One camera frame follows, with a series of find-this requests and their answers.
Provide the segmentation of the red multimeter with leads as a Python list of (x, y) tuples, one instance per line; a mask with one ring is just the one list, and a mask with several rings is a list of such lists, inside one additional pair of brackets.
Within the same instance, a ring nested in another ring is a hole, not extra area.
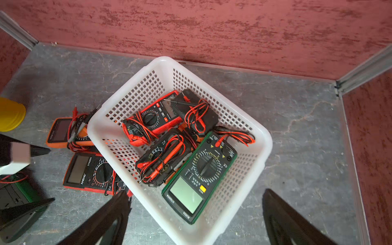
[(149, 145), (158, 139), (160, 134), (183, 122), (183, 119), (172, 109), (170, 102), (178, 94), (179, 92), (174, 90), (143, 111), (138, 111), (122, 121), (123, 131), (132, 146)]

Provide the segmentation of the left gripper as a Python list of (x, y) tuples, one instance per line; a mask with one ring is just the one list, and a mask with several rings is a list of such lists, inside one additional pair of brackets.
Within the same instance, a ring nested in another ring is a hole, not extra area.
[(49, 198), (1, 209), (1, 241), (8, 244), (20, 238), (54, 201)]

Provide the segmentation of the green large multimeter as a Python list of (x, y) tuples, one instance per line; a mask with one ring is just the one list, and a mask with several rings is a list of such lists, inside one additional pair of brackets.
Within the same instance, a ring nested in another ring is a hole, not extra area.
[(190, 225), (197, 221), (237, 158), (236, 149), (227, 142), (229, 137), (245, 146), (256, 142), (249, 132), (214, 127), (161, 193), (175, 213)]

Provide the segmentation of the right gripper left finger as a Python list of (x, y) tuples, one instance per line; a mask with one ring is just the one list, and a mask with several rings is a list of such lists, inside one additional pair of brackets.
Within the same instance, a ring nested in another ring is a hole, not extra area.
[(121, 191), (59, 244), (121, 245), (130, 212), (131, 198)]

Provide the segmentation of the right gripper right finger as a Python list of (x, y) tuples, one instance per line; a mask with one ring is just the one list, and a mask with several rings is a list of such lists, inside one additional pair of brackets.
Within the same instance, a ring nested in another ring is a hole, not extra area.
[(334, 245), (271, 189), (262, 197), (263, 217), (272, 245)]

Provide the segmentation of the orange black multimeter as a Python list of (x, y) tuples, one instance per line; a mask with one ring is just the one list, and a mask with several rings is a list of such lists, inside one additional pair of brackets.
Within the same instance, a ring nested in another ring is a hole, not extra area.
[(179, 131), (185, 131), (188, 136), (190, 136), (195, 143), (201, 143), (203, 141), (203, 137), (199, 137), (192, 129), (190, 129), (186, 123), (181, 123), (178, 126)]

